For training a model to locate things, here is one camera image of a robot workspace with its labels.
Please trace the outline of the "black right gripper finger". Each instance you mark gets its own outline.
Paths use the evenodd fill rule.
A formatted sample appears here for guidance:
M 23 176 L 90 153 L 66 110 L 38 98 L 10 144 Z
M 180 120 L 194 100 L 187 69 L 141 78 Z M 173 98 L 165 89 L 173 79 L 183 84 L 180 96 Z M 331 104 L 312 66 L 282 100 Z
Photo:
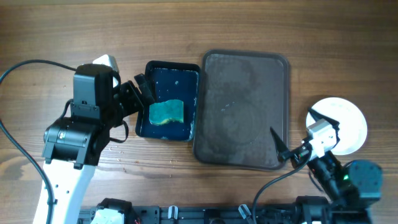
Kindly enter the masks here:
M 332 125 L 332 128 L 335 130 L 336 135 L 338 136 L 338 131 L 340 130 L 340 128 L 339 128 L 340 123 L 339 123 L 337 120 L 335 120 L 335 119 L 333 119 L 333 118 L 330 118 L 330 117 L 328 117 L 328 116 L 325 116 L 324 114 L 321 114 L 321 113 L 315 111 L 315 110 L 312 109 L 312 108 L 309 108 L 309 109 L 308 109 L 308 112 L 310 113 L 310 116 L 311 116 L 315 121 L 319 121 L 319 120 L 321 120 L 321 119 L 324 119 L 325 121 L 327 121 L 328 123 L 330 123 L 330 124 Z
M 278 161 L 288 160 L 290 158 L 290 150 L 272 127 L 270 127 L 270 132 L 275 143 Z

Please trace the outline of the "teal yellow sponge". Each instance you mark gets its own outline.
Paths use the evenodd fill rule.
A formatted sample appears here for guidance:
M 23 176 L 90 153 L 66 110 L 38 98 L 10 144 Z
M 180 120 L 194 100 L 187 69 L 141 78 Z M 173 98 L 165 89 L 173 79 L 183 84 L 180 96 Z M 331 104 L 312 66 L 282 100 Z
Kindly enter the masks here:
M 181 100 L 167 100 L 149 106 L 149 121 L 161 126 L 170 122 L 184 123 L 184 103 Z

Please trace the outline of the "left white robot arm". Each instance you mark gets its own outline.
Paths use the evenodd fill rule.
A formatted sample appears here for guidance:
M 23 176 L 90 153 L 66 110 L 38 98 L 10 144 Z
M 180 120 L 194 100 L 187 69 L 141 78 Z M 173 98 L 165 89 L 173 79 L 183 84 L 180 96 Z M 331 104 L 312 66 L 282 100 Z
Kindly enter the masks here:
M 125 117 L 154 102 L 143 74 L 115 85 L 119 79 L 116 72 L 74 75 L 71 115 L 58 118 L 44 133 L 43 170 L 49 184 L 42 186 L 34 223 L 76 223 L 101 152 L 117 141 L 110 130 L 127 125 Z

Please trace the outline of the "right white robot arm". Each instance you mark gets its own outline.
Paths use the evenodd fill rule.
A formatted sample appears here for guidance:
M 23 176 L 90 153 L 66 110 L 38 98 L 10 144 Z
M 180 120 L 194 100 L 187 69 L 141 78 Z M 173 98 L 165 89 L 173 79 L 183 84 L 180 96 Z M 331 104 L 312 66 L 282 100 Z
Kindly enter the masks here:
M 368 208 L 381 199 L 382 169 L 369 160 L 345 165 L 332 153 L 341 139 L 340 124 L 310 108 L 315 122 L 299 147 L 289 150 L 272 130 L 278 160 L 290 161 L 295 171 L 308 167 L 326 197 L 299 197 L 295 220 L 299 223 L 370 223 Z

